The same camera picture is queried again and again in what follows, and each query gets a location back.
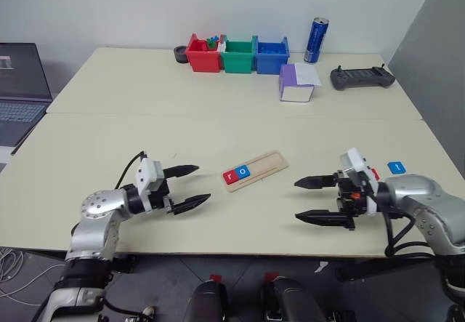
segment game controller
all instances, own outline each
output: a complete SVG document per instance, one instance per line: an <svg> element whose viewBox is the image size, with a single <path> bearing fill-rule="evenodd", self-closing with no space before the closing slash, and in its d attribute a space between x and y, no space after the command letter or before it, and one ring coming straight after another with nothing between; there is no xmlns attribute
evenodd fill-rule
<svg viewBox="0 0 465 322"><path fill-rule="evenodd" d="M389 87L395 77L381 67L373 66L369 69L343 70L341 66L331 71L331 82L338 91L347 87L383 86Z"/></svg>

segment laptop screen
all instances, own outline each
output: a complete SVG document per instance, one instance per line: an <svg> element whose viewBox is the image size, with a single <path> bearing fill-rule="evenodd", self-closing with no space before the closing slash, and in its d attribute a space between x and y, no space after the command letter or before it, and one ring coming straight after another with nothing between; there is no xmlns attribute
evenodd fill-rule
<svg viewBox="0 0 465 322"><path fill-rule="evenodd" d="M0 43L0 98L52 98L35 44Z"/></svg>

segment energy drink can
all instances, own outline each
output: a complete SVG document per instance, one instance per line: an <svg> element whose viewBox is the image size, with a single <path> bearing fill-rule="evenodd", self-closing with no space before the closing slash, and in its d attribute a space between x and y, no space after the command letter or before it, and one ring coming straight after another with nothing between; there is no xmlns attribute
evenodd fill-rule
<svg viewBox="0 0 465 322"><path fill-rule="evenodd" d="M308 63L316 63L320 56L321 45L325 39L328 30L329 20L316 17L312 23L312 30L308 38L307 50L305 51L304 60Z"/></svg>

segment white table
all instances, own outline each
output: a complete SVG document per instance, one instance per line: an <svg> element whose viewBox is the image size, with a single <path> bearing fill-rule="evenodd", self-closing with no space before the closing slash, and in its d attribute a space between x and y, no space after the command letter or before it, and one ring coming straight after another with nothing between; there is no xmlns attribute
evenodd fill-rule
<svg viewBox="0 0 465 322"><path fill-rule="evenodd" d="M290 63L301 62L291 55ZM309 103L280 102L278 76L194 73L172 50L99 48L71 79L49 113L117 113L229 117L317 117L421 119L402 87L336 91L329 73L370 68L379 55L322 54L316 68L322 83Z"/></svg>
<svg viewBox="0 0 465 322"><path fill-rule="evenodd" d="M433 177L465 198L465 182L423 121L337 118L49 114L0 174L0 246L67 249L82 200L112 188L140 150L164 167L197 164L169 180L175 201L212 197L175 217L138 215L121 228L118 250L134 253L382 256L380 217L359 217L356 231L298 221L308 209L336 210L336 188L304 190L294 182L340 168L339 156L359 148L381 178L386 163ZM277 149L290 163L260 182L228 193L221 171ZM134 169L125 182L133 182ZM402 224L395 221L395 228ZM407 240L420 240L413 229Z"/></svg>

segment plastic bin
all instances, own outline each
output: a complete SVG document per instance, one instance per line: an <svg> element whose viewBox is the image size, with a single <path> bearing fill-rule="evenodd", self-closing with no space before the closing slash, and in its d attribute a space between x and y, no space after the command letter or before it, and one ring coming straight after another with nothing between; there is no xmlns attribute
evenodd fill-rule
<svg viewBox="0 0 465 322"><path fill-rule="evenodd" d="M256 73L279 75L281 65L288 63L288 38L284 37L279 43L259 42L258 36L254 36L254 38L256 38Z"/></svg>
<svg viewBox="0 0 465 322"><path fill-rule="evenodd" d="M221 58L227 73L251 73L254 67L255 41L228 41L221 52Z"/></svg>
<svg viewBox="0 0 465 322"><path fill-rule="evenodd" d="M223 41L221 35L214 48L209 48L206 40L199 40L194 33L187 45L186 55L193 71L204 73L218 73L221 69L221 57L217 51L218 43Z"/></svg>

